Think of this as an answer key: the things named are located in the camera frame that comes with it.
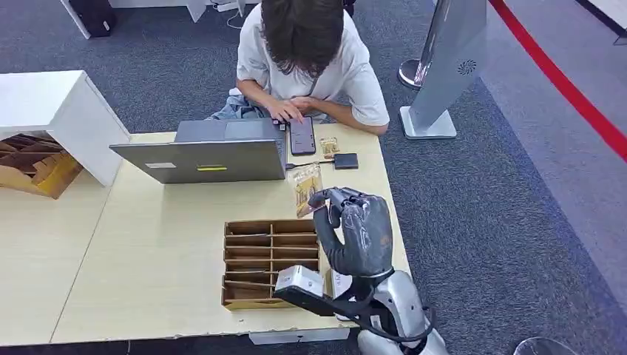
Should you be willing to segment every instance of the robotic thumb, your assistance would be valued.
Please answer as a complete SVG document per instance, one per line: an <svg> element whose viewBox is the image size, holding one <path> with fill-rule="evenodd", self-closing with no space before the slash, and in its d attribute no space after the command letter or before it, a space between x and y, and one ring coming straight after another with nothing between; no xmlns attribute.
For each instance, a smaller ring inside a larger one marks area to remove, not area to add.
<svg viewBox="0 0 627 355"><path fill-rule="evenodd" d="M350 265L344 258L344 244L337 238L335 229L329 221L329 208L324 206L313 213L313 224L316 226L318 240L327 255L331 268L340 274L350 275Z"/></svg>

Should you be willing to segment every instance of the smartphone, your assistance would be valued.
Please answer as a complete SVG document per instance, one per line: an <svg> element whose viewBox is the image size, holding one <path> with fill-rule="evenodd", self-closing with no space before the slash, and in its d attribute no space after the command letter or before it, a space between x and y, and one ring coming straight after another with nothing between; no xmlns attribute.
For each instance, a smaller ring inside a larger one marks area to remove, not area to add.
<svg viewBox="0 0 627 355"><path fill-rule="evenodd" d="M302 123L292 120L290 122L290 145L292 155L316 154L316 139L314 136L314 122L311 117L303 117Z"/></svg>

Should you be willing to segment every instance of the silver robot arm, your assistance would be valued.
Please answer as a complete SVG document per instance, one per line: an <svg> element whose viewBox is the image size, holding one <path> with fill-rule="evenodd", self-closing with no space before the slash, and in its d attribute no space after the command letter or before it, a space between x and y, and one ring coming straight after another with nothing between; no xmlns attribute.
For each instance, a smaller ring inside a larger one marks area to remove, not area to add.
<svg viewBox="0 0 627 355"><path fill-rule="evenodd" d="M279 273L275 297L321 316L341 314L362 328L364 355L448 355L444 340L427 319L416 287L392 267L393 238L385 199L349 188L316 193L309 201L316 233L331 268L353 277L336 300L322 293L322 277L303 266ZM344 243L335 229L342 227ZM431 322L435 322L431 311Z"/></svg>

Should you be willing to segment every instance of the gray laptop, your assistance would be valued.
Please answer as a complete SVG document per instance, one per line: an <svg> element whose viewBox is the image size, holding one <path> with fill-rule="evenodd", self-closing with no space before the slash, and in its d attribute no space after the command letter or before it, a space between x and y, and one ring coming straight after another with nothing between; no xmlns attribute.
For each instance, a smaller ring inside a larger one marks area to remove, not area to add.
<svg viewBox="0 0 627 355"><path fill-rule="evenodd" d="M267 118L184 121L173 143L110 148L161 183L285 179L285 132Z"/></svg>

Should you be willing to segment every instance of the hand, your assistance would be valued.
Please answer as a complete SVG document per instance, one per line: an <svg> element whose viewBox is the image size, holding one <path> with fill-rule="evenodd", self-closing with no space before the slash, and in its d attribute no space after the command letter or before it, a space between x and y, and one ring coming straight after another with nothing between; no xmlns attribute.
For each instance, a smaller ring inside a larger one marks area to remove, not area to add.
<svg viewBox="0 0 627 355"><path fill-rule="evenodd" d="M330 208L325 203L327 199L331 200ZM309 200L309 206L314 208L320 204L322 208L313 213L313 224L333 270L344 275L372 277L392 269L392 224L383 197L331 188L316 192ZM334 230L339 226L344 243L338 240Z"/></svg>
<svg viewBox="0 0 627 355"><path fill-rule="evenodd" d="M289 100L273 100L266 109L275 120L288 122L294 119L302 123L302 114Z"/></svg>
<svg viewBox="0 0 627 355"><path fill-rule="evenodd" d="M314 109L313 105L315 100L315 98L310 98L308 96L297 96L290 99L290 102L300 111L300 113L307 114Z"/></svg>

